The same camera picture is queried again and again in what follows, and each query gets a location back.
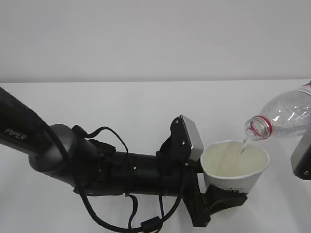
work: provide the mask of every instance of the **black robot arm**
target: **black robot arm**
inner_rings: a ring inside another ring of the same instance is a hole
[[[117,152],[114,146],[93,139],[101,127],[87,134],[48,126],[34,111],[0,88],[0,143],[27,153],[31,167],[70,184],[79,194],[91,217],[116,232],[151,232],[159,229],[183,199],[194,227],[205,227],[210,215],[242,205],[246,194],[224,191],[210,185],[201,193],[197,174],[202,172],[203,144],[193,121],[185,116],[171,123],[171,135],[156,156]],[[177,196],[172,209],[162,218],[141,223],[139,228],[120,228],[99,219],[86,196],[122,194]]]

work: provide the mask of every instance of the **white paper cup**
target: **white paper cup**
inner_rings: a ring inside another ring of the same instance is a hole
[[[241,145],[242,142],[222,141],[204,150],[201,166],[206,187],[212,184],[223,190],[249,193],[270,158],[266,151],[251,144],[238,156]]]

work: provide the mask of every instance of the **poured liquid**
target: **poured liquid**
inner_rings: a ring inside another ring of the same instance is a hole
[[[242,142],[241,148],[238,151],[238,157],[244,152],[245,148],[247,147],[248,143],[250,143],[251,139],[246,137]]]

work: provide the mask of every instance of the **white background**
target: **white background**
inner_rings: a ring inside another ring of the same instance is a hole
[[[204,146],[242,140],[246,120],[273,96],[309,82],[208,81],[130,83],[16,83],[1,86],[34,109],[49,124],[81,125],[88,132],[110,126],[134,153],[155,154],[169,136],[171,121],[184,114],[196,122]],[[122,145],[109,133],[99,140]],[[271,157],[242,206],[212,216],[207,228],[193,228],[183,203],[162,232],[309,233],[311,182],[292,173],[290,156],[299,138],[268,139],[256,145]],[[90,198],[100,217],[127,226],[132,210],[125,197]],[[133,225],[160,215],[157,197],[138,195]],[[166,212],[175,198],[164,198]],[[72,188],[37,173],[25,154],[0,147],[1,233],[104,233],[88,216]]]
[[[0,82],[308,79],[310,0],[1,0]]]

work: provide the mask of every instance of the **clear plastic bottle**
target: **clear plastic bottle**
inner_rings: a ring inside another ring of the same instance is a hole
[[[270,100],[245,124],[248,140],[292,137],[311,128],[311,83]]]

